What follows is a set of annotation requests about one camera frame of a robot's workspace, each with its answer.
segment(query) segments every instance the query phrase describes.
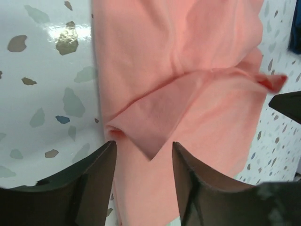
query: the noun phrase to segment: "white surface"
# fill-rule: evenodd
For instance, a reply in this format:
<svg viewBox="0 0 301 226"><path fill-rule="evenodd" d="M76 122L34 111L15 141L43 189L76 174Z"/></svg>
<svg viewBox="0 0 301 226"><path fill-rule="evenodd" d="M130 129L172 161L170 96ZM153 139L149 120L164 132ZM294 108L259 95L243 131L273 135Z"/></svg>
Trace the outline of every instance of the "white surface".
<svg viewBox="0 0 301 226"><path fill-rule="evenodd" d="M297 168L297 173L301 174L301 158L299 160L298 168Z"/></svg>
<svg viewBox="0 0 301 226"><path fill-rule="evenodd" d="M0 185L3 187L34 185L37 180L70 166L74 158L83 158L103 144L100 122L95 122L95 118L100 120L97 80L76 80L83 68L89 67L90 71L96 68L91 5L88 0L71 0L70 3L72 11L62 0L0 1ZM298 79L301 58L286 51L294 6L295 0L266 0L260 13L264 25L261 70L287 73L289 81L283 92L300 90L301 84ZM70 21L75 23L79 45L75 52L62 56L55 46ZM27 36L27 47L21 52L8 51L10 40L18 35ZM268 71L271 59L273 66ZM37 84L25 85L24 77ZM75 105L73 109L78 117L64 110L66 88L72 89L81 100L85 108L82 116L79 113L82 107L78 101L74 102L74 96L69 102ZM270 99L267 98L262 110L246 168L237 176L250 184L292 180L301 154L300 126L268 108ZM41 108L45 120L42 120ZM38 116L32 120L37 111ZM70 122L61 124L56 116L68 117ZM75 137L72 132L68 135L68 130L74 127ZM45 158L45 153L52 149L59 154ZM113 201L108 208L114 209ZM113 210L106 226L115 224ZM170 225L178 226L179 220Z"/></svg>

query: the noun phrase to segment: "pink towel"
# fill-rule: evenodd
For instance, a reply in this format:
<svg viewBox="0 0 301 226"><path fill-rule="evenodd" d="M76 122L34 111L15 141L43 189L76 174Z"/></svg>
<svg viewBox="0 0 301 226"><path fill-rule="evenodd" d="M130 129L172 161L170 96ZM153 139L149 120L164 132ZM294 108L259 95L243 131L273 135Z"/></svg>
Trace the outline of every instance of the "pink towel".
<svg viewBox="0 0 301 226"><path fill-rule="evenodd" d="M178 216L172 142L234 176L267 92L259 73L262 0L94 0L106 138L117 141L114 193L123 226Z"/></svg>

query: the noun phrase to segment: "white speckled surface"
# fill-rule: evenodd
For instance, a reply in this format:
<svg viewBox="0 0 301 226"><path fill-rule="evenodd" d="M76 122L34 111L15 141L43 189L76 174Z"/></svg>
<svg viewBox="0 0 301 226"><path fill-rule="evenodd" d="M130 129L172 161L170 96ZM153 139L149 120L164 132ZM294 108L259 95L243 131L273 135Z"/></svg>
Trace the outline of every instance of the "white speckled surface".
<svg viewBox="0 0 301 226"><path fill-rule="evenodd" d="M34 185L103 144L88 0L0 2L0 186ZM287 52L295 0L266 0L261 70L300 90L301 57ZM237 179L292 180L300 125L266 100L249 160ZM116 224L113 200L106 226ZM171 226L179 226L179 219Z"/></svg>

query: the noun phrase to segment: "brown speckle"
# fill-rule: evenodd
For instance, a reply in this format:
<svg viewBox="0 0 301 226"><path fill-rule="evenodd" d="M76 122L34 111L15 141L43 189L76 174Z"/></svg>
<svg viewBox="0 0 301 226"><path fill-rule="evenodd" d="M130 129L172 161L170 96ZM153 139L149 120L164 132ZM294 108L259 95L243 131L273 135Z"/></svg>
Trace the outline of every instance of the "brown speckle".
<svg viewBox="0 0 301 226"><path fill-rule="evenodd" d="M301 73L300 73L300 74L298 75L298 77L296 78L296 82L299 82L300 77L301 77Z"/></svg>
<svg viewBox="0 0 301 226"><path fill-rule="evenodd" d="M73 53L77 50L79 42L77 40L78 34L75 29L75 23L70 21L66 23L66 29L61 33L55 48L63 56L69 53Z"/></svg>
<svg viewBox="0 0 301 226"><path fill-rule="evenodd" d="M269 62L268 71L270 72L273 66L273 59Z"/></svg>
<svg viewBox="0 0 301 226"><path fill-rule="evenodd" d="M257 135L257 140L259 140L261 138L261 131L259 131L258 135Z"/></svg>
<svg viewBox="0 0 301 226"><path fill-rule="evenodd" d="M277 160L277 158L275 158L275 159L273 160L271 167L273 167L273 165L275 164L276 160Z"/></svg>
<svg viewBox="0 0 301 226"><path fill-rule="evenodd" d="M8 51L13 53L19 53L26 49L25 40L27 39L26 35L18 35L13 37L8 44Z"/></svg>
<svg viewBox="0 0 301 226"><path fill-rule="evenodd" d="M112 208L109 208L108 211L107 211L107 217L112 213L113 209Z"/></svg>
<svg viewBox="0 0 301 226"><path fill-rule="evenodd" d="M69 1L65 1L65 6L66 6L68 9L70 9L71 11L73 11L72 5L71 5L71 3L70 3Z"/></svg>
<svg viewBox="0 0 301 226"><path fill-rule="evenodd" d="M45 158L51 159L51 158L56 157L57 154L58 154L58 151L55 149L52 149L51 151L45 153Z"/></svg>
<svg viewBox="0 0 301 226"><path fill-rule="evenodd" d="M32 85L37 84L36 81L31 80L29 78L22 78L22 82L24 83L24 85L27 85L27 86L32 86Z"/></svg>

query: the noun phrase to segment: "terrazzo pattern surface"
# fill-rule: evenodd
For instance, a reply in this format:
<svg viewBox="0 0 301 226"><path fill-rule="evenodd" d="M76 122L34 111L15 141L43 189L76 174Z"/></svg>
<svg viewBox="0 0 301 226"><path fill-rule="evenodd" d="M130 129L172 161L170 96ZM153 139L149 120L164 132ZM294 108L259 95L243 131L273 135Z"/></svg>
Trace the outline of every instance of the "terrazzo pattern surface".
<svg viewBox="0 0 301 226"><path fill-rule="evenodd" d="M301 57L287 52L295 0L266 0L261 70L300 90ZM34 185L103 143L88 0L0 2L0 186ZM245 169L250 184L292 180L301 127L264 104ZM118 225L111 196L106 226ZM170 226L179 226L177 218Z"/></svg>

